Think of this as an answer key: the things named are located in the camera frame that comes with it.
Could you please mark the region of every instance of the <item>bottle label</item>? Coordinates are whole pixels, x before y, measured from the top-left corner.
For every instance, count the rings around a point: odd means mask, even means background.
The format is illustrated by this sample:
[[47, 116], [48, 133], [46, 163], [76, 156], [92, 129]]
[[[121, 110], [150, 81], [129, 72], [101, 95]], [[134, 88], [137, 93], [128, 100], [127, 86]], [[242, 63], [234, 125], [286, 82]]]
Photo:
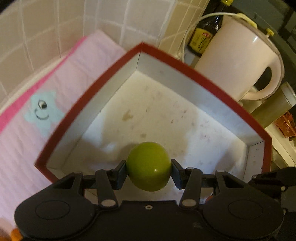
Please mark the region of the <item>bottle label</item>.
[[196, 28], [194, 35], [189, 43], [189, 46], [197, 53], [203, 54], [209, 43], [211, 42], [213, 35], [202, 29]]

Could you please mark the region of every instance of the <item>tiled wall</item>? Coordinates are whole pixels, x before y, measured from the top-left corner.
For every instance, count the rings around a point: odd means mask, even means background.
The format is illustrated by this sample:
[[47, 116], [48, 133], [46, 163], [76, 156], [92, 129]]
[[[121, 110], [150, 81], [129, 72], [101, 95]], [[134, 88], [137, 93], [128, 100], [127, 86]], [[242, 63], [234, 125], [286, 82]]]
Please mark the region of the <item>tiled wall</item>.
[[208, 2], [209, 0], [178, 0], [159, 48], [175, 56], [187, 28], [202, 16]]
[[176, 0], [16, 0], [0, 14], [0, 107], [33, 74], [101, 29], [158, 46]]
[[129, 50], [141, 41], [158, 46], [175, 0], [86, 0], [84, 34], [101, 29]]
[[83, 36], [84, 0], [16, 0], [0, 14], [0, 103]]

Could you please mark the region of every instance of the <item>green plastic fruit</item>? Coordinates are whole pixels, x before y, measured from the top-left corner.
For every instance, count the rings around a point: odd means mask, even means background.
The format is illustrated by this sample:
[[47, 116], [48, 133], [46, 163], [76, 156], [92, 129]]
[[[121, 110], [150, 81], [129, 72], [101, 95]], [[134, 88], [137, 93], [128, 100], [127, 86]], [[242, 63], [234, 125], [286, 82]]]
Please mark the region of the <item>green plastic fruit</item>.
[[143, 142], [135, 146], [128, 156], [126, 166], [133, 184], [145, 191], [158, 191], [170, 179], [170, 157], [155, 142]]

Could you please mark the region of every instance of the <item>cartoon eye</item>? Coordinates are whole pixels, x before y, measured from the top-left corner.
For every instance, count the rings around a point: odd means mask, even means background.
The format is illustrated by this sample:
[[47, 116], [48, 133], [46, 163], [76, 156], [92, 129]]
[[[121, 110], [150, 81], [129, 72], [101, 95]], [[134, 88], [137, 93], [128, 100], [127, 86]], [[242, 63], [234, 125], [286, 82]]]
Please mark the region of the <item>cartoon eye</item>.
[[44, 100], [39, 100], [38, 105], [39, 105], [39, 108], [42, 110], [45, 110], [47, 108], [47, 104]]

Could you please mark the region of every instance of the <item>white electric kettle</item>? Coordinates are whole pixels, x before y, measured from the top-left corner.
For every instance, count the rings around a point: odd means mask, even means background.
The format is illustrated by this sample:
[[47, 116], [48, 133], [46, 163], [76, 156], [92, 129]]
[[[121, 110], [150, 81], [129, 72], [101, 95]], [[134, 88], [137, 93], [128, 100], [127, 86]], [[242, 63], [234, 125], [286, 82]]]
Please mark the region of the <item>white electric kettle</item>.
[[[248, 92], [271, 68], [269, 84], [258, 92]], [[284, 64], [275, 45], [245, 20], [232, 17], [213, 37], [195, 70], [214, 82], [237, 102], [271, 96], [284, 77]]]

